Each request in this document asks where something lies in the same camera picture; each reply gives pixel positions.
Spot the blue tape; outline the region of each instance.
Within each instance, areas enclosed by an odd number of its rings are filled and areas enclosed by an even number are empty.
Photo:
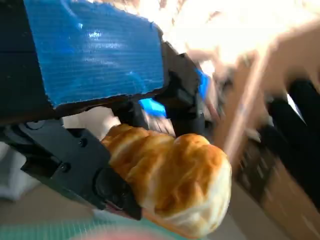
[[[85,0],[24,0],[54,108],[163,87],[161,42],[147,19]]]

